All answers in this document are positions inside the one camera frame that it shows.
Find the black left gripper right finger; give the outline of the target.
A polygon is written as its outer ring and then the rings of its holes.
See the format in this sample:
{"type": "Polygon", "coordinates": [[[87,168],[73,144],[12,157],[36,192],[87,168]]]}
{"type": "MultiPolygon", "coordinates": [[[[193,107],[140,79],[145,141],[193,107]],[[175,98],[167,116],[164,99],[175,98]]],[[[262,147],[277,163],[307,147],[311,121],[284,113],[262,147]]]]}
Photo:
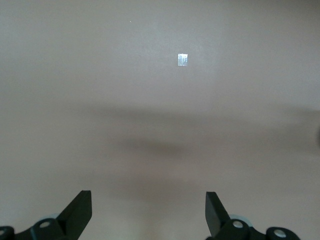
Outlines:
{"type": "Polygon", "coordinates": [[[249,225],[231,218],[216,192],[206,192],[205,220],[210,232],[206,240],[250,240],[249,225]]]}

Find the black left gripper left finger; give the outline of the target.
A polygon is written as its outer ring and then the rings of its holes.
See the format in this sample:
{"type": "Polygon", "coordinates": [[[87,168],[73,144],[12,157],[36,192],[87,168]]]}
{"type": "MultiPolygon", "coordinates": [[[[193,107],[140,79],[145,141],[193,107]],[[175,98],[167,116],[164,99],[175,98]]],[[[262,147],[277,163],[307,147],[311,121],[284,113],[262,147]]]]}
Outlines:
{"type": "Polygon", "coordinates": [[[82,190],[55,218],[45,218],[30,229],[31,240],[78,240],[92,217],[92,193],[82,190]]]}

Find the small clear tape piece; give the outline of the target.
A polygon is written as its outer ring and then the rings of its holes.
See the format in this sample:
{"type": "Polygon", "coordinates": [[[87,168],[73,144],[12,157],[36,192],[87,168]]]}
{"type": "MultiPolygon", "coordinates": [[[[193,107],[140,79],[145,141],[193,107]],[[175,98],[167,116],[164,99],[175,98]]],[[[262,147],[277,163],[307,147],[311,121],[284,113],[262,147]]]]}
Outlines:
{"type": "Polygon", "coordinates": [[[178,53],[177,54],[177,66],[178,67],[187,67],[188,66],[188,54],[187,53],[178,53]]]}

